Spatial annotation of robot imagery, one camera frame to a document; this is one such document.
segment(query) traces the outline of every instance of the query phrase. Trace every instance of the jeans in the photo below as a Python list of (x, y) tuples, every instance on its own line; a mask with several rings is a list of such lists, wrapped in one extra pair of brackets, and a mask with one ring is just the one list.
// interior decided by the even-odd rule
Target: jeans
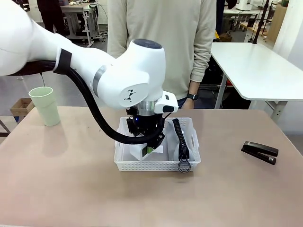
[(185, 103), (186, 99), (187, 99), (187, 98), (182, 98), (182, 99), (178, 100), (179, 109), (182, 108), (182, 106), (183, 106), (183, 104)]
[(57, 33), (65, 37), (64, 19), (61, 9), (57, 11), (41, 11), (45, 29), (53, 33), (55, 26)]
[(217, 0), (217, 23), (216, 31), (218, 35), (222, 32), (223, 13), (224, 13), (225, 0)]

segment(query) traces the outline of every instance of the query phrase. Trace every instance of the paper cup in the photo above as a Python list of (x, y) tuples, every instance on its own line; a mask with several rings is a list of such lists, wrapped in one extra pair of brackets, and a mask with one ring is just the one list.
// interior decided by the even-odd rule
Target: paper cup
[(54, 126), (60, 122), (55, 96), (51, 87), (36, 87), (28, 94), (46, 126)]

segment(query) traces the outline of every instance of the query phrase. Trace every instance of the basket handle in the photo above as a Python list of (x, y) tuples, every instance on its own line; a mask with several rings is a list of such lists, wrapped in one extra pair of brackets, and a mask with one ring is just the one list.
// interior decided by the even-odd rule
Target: basket handle
[(197, 146), (197, 148), (199, 148), (199, 140), (198, 140), (198, 137), (197, 137), (197, 132), (196, 130), (194, 129), (194, 133), (191, 135), (191, 141), (193, 143), (193, 146)]
[[(117, 132), (121, 133), (121, 128), (120, 127), (117, 129)], [(119, 147), (120, 144), (121, 144), (120, 142), (115, 141), (115, 148)]]

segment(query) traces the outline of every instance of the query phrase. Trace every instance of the smartwatch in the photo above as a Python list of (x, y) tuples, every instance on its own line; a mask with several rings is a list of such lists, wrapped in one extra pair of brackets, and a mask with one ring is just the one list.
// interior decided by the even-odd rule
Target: smartwatch
[(198, 100), (199, 95), (198, 94), (192, 95), (192, 94), (188, 93), (187, 98), (191, 98), (192, 100), (196, 101), (196, 100)]

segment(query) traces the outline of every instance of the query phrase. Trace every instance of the man's left hand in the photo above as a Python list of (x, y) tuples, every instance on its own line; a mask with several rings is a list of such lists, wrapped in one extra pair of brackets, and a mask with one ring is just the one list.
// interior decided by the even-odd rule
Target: man's left hand
[(194, 108), (194, 100), (191, 98), (186, 99), (185, 103), (182, 106), (182, 109), (193, 109)]

